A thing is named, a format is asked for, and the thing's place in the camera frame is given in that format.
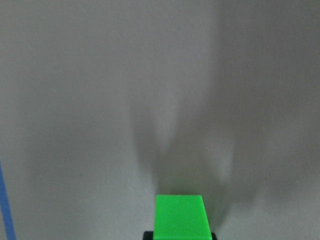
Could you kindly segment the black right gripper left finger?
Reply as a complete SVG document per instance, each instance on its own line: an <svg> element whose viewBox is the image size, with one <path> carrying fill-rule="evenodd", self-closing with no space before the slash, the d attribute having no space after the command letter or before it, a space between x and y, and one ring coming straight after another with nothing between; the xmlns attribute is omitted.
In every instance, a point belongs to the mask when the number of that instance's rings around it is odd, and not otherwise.
<svg viewBox="0 0 320 240"><path fill-rule="evenodd" d="M142 240L153 240L154 232L153 231L145 231L142 236Z"/></svg>

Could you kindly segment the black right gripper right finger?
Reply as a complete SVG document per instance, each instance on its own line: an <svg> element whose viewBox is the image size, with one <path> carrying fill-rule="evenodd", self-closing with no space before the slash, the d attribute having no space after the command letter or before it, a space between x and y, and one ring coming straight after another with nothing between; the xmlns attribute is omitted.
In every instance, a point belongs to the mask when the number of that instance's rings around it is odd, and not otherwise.
<svg viewBox="0 0 320 240"><path fill-rule="evenodd" d="M217 240L217 236L214 232L211 233L212 240Z"/></svg>

